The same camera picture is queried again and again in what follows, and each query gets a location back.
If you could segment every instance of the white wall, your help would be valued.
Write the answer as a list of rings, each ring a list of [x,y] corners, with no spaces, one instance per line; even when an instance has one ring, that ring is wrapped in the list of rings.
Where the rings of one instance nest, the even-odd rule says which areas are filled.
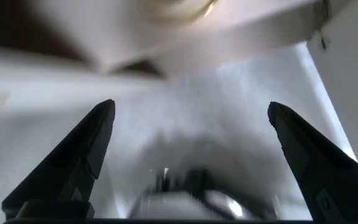
[[[358,158],[358,1],[322,29],[328,49],[315,35],[308,46],[321,79]]]

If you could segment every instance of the bright light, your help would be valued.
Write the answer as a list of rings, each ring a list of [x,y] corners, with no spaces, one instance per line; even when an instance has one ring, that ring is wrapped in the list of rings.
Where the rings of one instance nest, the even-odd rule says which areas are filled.
[[[235,216],[242,217],[242,208],[236,201],[232,200],[229,203],[229,208],[235,214]]]

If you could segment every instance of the white surface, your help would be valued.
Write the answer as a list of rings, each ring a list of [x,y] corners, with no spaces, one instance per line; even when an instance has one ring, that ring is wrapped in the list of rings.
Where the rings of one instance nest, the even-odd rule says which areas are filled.
[[[305,10],[294,9],[202,36],[159,54],[152,63],[171,78],[213,70],[224,63],[307,40],[313,26],[304,22]]]
[[[73,110],[164,84],[145,73],[97,75],[78,62],[0,49],[0,115]]]
[[[329,48],[318,35],[308,47],[339,119],[358,158],[358,1],[347,5],[323,28]]]
[[[315,0],[222,0],[186,26],[148,19],[140,0],[29,1],[29,10],[71,43],[98,71],[157,55],[189,38],[215,34]]]
[[[270,101],[284,103],[341,143],[310,62],[306,46],[297,45],[117,100],[111,142],[91,196],[96,217],[126,217],[154,183],[156,170],[198,164],[273,206],[282,219],[310,219],[267,117]],[[3,198],[90,108],[0,118],[0,223]]]

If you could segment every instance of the white cabinet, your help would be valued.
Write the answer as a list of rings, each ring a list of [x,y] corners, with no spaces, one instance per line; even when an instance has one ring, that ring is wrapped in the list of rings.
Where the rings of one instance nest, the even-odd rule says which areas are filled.
[[[350,2],[317,33],[310,53],[358,160],[358,0]]]

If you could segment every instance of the metal mechanism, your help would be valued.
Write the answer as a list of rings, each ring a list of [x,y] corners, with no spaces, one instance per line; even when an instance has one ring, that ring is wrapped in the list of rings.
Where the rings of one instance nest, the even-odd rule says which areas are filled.
[[[2,202],[6,223],[155,222],[92,219],[94,210],[88,200],[106,154],[114,114],[114,102],[108,100],[85,116]],[[358,163],[289,107],[271,102],[268,118],[313,220],[358,222]],[[265,205],[230,189],[208,171],[193,169],[183,181],[174,181],[165,174],[157,177],[155,187],[145,194],[186,192],[223,220],[233,220],[231,214],[207,201],[205,191],[217,190],[247,207],[258,220],[272,222],[274,217],[264,212]]]

